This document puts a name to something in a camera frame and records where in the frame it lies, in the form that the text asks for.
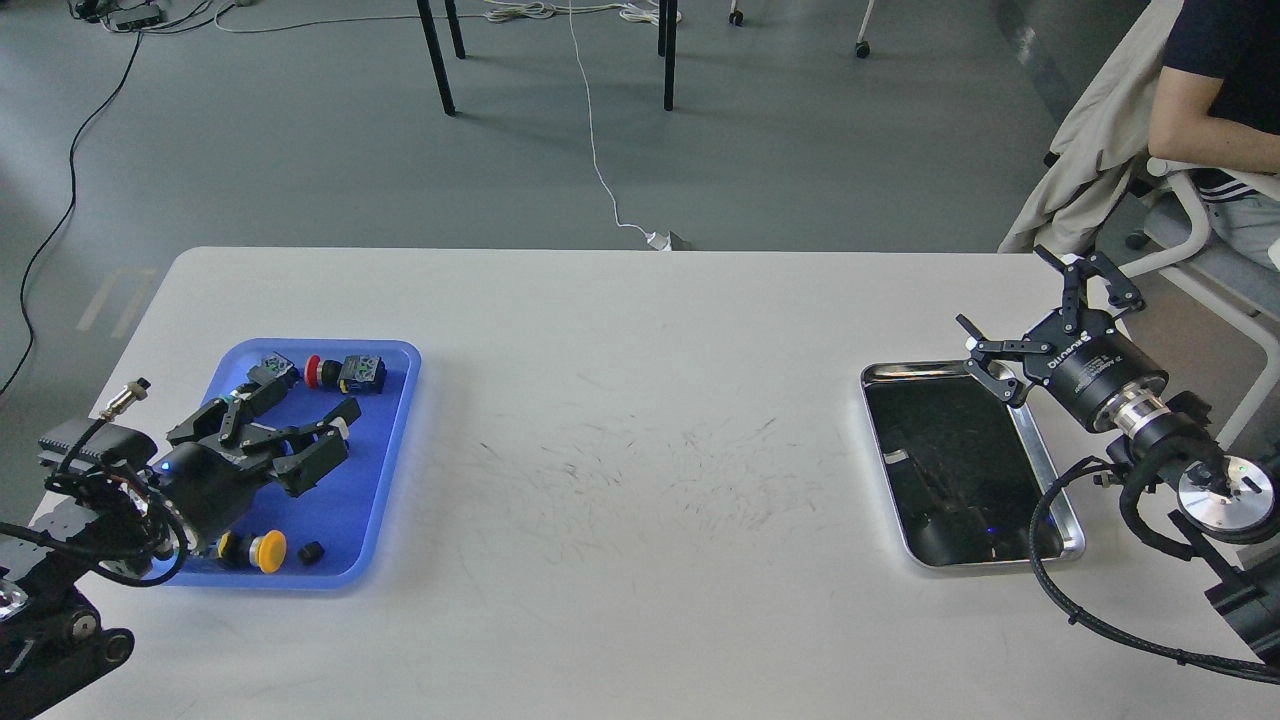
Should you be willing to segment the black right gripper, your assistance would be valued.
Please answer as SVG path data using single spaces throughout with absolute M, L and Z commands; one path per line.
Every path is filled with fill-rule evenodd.
M 1062 275 L 1062 301 L 1059 313 L 1051 313 L 1033 327 L 1027 340 L 989 340 L 964 314 L 955 320 L 972 341 L 965 372 L 975 378 L 1000 402 L 1021 407 L 1029 386 L 1014 375 L 997 377 L 998 361 L 1023 363 L 1023 374 L 1043 384 L 1047 391 L 1088 432 L 1102 433 L 1115 428 L 1105 406 L 1125 386 L 1137 383 L 1164 392 L 1169 373 L 1138 348 L 1115 325 L 1115 318 L 1103 310 L 1089 310 L 1087 281 L 1100 277 L 1108 291 L 1108 304 L 1121 315 L 1140 313 L 1147 304 L 1133 281 L 1101 251 L 1065 263 L 1046 246 L 1033 252 Z M 1046 345 L 1050 351 L 1046 354 Z

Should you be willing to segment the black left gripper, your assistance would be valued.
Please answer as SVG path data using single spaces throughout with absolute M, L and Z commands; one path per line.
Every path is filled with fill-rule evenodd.
M 289 391 L 284 377 L 250 378 L 166 433 L 173 448 L 152 465 L 152 479 L 193 553 L 206 556 L 269 482 L 296 498 L 349 456 L 349 425 L 362 415 L 355 397 L 302 427 L 253 424 Z

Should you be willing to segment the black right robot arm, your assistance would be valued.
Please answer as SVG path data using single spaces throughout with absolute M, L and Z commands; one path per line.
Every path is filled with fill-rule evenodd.
M 1263 684 L 1277 683 L 1277 553 L 1229 562 L 1219 543 L 1260 547 L 1277 536 L 1277 459 L 1251 460 L 1208 433 L 1210 406 L 1190 391 L 1170 400 L 1169 374 L 1117 328 L 1146 307 L 1140 291 L 1098 251 L 1060 259 L 1036 254 L 1062 277 L 1057 309 L 1018 340 L 992 340 L 966 316 L 964 366 L 1000 402 L 1019 407 L 1042 387 L 1088 432 L 1116 430 L 1106 459 L 1084 457 L 1044 491 L 1030 514 L 1036 533 L 1051 503 L 1080 477 L 1120 489 L 1119 512 L 1142 543 L 1170 557 L 1204 561 L 1219 583 L 1204 596 L 1247 643 L 1252 660 L 1197 653 L 1147 641 L 1084 610 L 1050 577 L 1038 550 L 1032 571 L 1071 624 L 1184 666 Z

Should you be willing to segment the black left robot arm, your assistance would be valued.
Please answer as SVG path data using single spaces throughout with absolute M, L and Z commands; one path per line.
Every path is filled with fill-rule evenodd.
M 233 525 L 266 484 L 296 497 L 347 460 L 349 428 L 361 415 L 349 397 L 301 427 L 262 425 L 259 418 L 296 380 L 292 370 L 253 369 L 230 395 L 175 427 L 164 457 L 148 436 L 115 424 L 145 398 L 146 379 L 44 441 L 44 484 L 61 502 L 29 527 L 3 525 L 5 719 L 36 717 L 132 656 L 133 633 L 102 624 L 77 588 L 83 575 L 148 588 L 193 556 L 264 573 L 282 566 L 282 532 L 244 536 Z

